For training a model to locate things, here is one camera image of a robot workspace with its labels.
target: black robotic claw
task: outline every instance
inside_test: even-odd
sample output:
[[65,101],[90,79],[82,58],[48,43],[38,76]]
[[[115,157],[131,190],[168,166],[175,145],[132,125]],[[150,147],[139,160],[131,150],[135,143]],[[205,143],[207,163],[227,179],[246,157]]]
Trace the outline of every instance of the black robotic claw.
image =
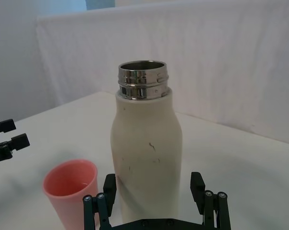
[[[0,132],[9,132],[16,129],[14,121],[12,119],[0,122]],[[5,141],[0,143],[0,161],[8,160],[12,158],[13,150],[21,150],[28,147],[30,142],[27,135],[21,134],[19,136],[13,137],[10,141]]]
[[205,190],[205,183],[199,172],[191,173],[190,189],[198,210],[203,215],[203,223],[196,224],[177,219],[141,219],[131,223],[112,227],[109,223],[112,206],[116,196],[115,174],[108,174],[105,179],[103,193],[96,197],[86,195],[84,203],[84,229],[95,230],[92,214],[99,214],[100,230],[231,230],[227,194],[214,194]]

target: white table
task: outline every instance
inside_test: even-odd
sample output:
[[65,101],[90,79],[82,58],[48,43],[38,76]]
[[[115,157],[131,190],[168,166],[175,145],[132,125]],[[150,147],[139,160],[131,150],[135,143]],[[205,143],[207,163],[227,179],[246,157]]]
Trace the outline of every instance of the white table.
[[[115,98],[100,92],[16,123],[0,142],[26,133],[31,146],[0,162],[0,230],[63,230],[41,190],[55,165],[96,163],[102,188],[113,173],[110,129]],[[289,144],[178,114],[183,130],[179,218],[201,223],[189,190],[199,171],[207,189],[229,195],[233,230],[289,230]],[[111,223],[120,224],[116,199]]]

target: white bottle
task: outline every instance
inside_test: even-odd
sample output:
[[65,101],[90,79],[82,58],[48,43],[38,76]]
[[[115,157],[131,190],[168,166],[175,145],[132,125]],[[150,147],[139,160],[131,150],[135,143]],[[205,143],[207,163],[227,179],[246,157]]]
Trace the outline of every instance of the white bottle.
[[163,62],[119,66],[111,150],[124,223],[176,218],[182,132]]

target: plastic cup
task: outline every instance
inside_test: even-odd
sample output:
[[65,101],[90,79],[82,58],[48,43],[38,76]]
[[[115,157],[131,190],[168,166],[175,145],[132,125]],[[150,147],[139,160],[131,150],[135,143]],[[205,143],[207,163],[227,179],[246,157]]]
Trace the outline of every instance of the plastic cup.
[[44,178],[43,191],[66,230],[84,230],[83,197],[98,193],[97,175],[94,163],[79,159],[56,166]]

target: bottle opening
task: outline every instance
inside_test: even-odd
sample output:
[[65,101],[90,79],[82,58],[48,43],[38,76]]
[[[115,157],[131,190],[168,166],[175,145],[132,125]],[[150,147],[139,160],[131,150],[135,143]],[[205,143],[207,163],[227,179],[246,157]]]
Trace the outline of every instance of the bottle opening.
[[148,70],[157,69],[165,66],[163,62],[157,61],[133,61],[120,66],[120,68],[125,70]]

